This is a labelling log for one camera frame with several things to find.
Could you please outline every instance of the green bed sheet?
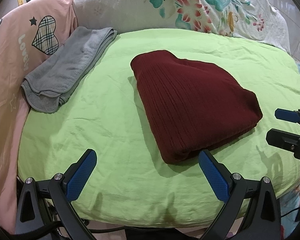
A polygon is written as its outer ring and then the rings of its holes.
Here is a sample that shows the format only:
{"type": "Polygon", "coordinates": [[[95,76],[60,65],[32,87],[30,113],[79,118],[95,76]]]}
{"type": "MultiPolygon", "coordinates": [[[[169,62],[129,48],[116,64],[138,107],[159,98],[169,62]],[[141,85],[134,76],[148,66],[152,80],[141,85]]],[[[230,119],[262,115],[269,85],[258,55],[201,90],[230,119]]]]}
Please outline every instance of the green bed sheet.
{"type": "Polygon", "coordinates": [[[271,128],[300,134],[298,124],[274,117],[276,108],[300,108],[300,74],[294,60],[255,41],[178,29],[117,36],[56,113],[31,110],[20,143],[20,177],[50,179],[91,148],[98,163],[73,202],[82,218],[147,227],[209,225],[223,203],[197,158],[179,165],[162,161],[130,68],[136,55],[159,49],[215,63],[257,95],[262,120],[244,136],[212,151],[219,162],[246,179],[268,176],[277,197],[298,183],[300,161],[265,140],[271,128]]]}

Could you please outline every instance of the cable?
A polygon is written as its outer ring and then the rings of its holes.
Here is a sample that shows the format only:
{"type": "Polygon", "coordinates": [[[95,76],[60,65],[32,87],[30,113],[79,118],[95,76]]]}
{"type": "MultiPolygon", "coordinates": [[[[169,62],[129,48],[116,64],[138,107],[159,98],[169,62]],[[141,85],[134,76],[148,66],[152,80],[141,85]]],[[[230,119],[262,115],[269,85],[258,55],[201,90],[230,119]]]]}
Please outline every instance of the cable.
{"type": "Polygon", "coordinates": [[[10,235],[9,238],[11,240],[36,240],[44,237],[48,233],[52,232],[56,228],[62,227],[61,221],[54,221],[50,224],[44,225],[34,231],[20,234],[20,235],[10,235]]]}
{"type": "Polygon", "coordinates": [[[282,215],[281,218],[283,218],[283,217],[285,217],[285,216],[288,216],[290,213],[292,213],[292,212],[298,210],[299,208],[300,208],[300,207],[290,210],[288,213],[282,215]]]}
{"type": "Polygon", "coordinates": [[[104,234],[104,233],[111,233],[115,231],[125,230],[125,229],[130,229],[139,232],[154,232],[154,231],[163,230],[163,228],[136,228],[136,227],[123,226],[123,227],[110,228],[110,229],[89,229],[89,231],[92,234],[104,234]]]}

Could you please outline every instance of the pink blanket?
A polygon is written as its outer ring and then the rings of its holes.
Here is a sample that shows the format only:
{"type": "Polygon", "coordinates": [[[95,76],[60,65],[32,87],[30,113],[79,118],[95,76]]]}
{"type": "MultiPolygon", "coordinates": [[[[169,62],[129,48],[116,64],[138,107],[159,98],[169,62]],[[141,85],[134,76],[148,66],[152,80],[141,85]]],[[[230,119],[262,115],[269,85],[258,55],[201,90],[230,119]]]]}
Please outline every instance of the pink blanket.
{"type": "Polygon", "coordinates": [[[17,211],[19,141],[29,112],[20,85],[77,27],[72,1],[31,0],[0,20],[0,225],[10,233],[17,211]]]}

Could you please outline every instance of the gray towel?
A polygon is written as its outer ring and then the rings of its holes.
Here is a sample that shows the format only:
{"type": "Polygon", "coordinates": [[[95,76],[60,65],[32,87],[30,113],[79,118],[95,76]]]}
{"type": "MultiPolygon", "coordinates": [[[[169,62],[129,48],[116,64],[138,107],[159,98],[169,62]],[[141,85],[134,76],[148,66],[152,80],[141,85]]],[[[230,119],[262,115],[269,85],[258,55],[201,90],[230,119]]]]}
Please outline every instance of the gray towel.
{"type": "Polygon", "coordinates": [[[66,103],[80,80],[94,67],[115,39],[112,28],[78,27],[50,58],[26,75],[21,84],[27,101],[37,111],[54,113],[66,103]]]}

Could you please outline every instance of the folded sweater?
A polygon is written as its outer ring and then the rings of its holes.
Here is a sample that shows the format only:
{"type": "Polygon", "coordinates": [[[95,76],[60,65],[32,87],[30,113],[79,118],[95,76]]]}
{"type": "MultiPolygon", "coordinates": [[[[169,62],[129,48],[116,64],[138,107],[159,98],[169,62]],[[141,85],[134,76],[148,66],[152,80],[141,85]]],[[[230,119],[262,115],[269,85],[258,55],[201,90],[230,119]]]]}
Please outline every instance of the folded sweater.
{"type": "Polygon", "coordinates": [[[213,63],[159,50],[136,56],[131,68],[165,163],[229,143],[262,118],[256,95],[213,63]]]}

